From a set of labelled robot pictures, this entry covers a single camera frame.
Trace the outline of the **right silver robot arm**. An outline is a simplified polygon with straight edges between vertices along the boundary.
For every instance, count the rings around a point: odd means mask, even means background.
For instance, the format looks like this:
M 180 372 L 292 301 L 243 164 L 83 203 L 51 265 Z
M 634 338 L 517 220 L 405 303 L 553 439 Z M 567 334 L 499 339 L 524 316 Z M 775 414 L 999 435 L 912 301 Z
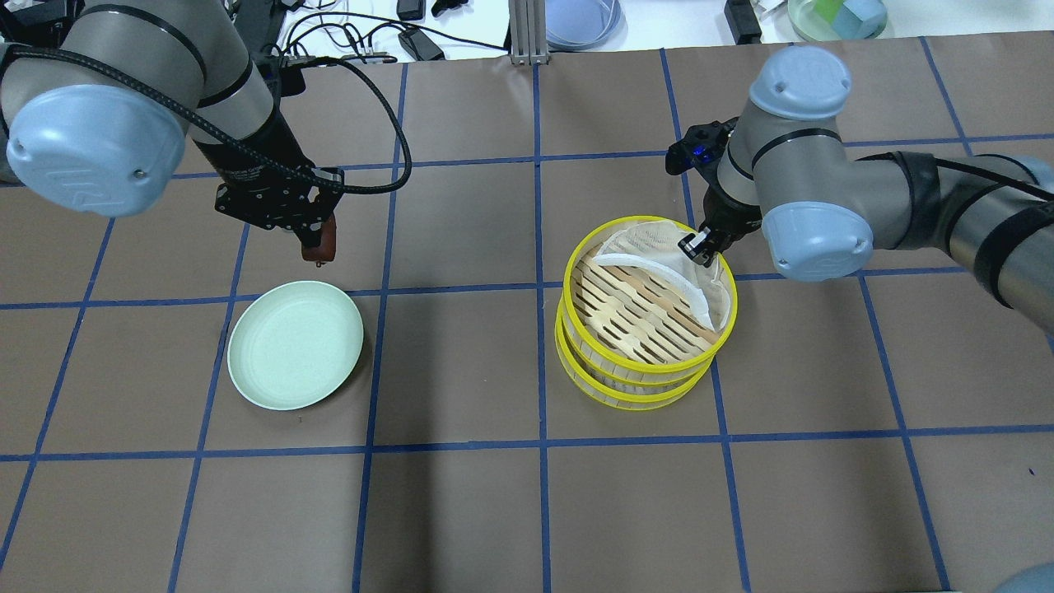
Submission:
M 1001 154 L 851 159 L 836 117 L 852 86 L 828 50 L 788 46 L 767 58 L 739 117 L 692 125 L 674 143 L 666 172 L 692 170 L 708 185 L 703 222 L 681 251 L 711 266 L 760 231 L 776 273 L 823 282 L 862 270 L 877 250 L 938 249 L 1051 333 L 1052 169 Z

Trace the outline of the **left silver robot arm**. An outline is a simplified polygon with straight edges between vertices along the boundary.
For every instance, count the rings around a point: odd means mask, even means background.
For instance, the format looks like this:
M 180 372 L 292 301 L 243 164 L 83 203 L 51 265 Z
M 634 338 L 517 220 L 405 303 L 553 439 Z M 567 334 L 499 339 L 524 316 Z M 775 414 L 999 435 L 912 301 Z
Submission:
M 331 260 L 339 193 L 226 145 L 177 108 L 203 117 L 279 165 L 316 169 L 218 1 L 87 1 L 57 58 L 2 51 L 2 177 L 98 217 L 136 217 L 161 199 L 192 140 L 221 177 L 215 209 L 282 229 L 305 260 Z

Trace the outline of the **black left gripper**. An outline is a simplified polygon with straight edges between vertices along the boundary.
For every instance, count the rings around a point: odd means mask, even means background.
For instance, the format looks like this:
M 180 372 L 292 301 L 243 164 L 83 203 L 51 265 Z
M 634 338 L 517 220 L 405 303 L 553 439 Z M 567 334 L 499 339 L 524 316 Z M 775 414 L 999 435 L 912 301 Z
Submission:
M 286 169 L 332 183 L 341 184 L 345 180 L 340 169 L 314 166 L 278 108 L 273 108 L 261 129 L 242 138 L 242 142 Z M 197 147 L 221 176 L 214 207 L 227 217 L 264 230 L 290 231 L 297 239 L 302 230 L 334 217 L 341 193 L 295 180 L 227 145 L 199 142 Z

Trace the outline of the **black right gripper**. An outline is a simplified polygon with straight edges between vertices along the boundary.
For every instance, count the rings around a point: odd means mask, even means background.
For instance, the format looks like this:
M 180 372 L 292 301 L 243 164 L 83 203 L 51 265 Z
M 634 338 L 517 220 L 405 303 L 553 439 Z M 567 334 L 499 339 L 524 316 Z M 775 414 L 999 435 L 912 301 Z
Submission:
M 703 199 L 704 221 L 679 240 L 679 249 L 700 266 L 713 266 L 718 255 L 762 225 L 761 209 L 740 202 L 719 185 L 711 185 Z

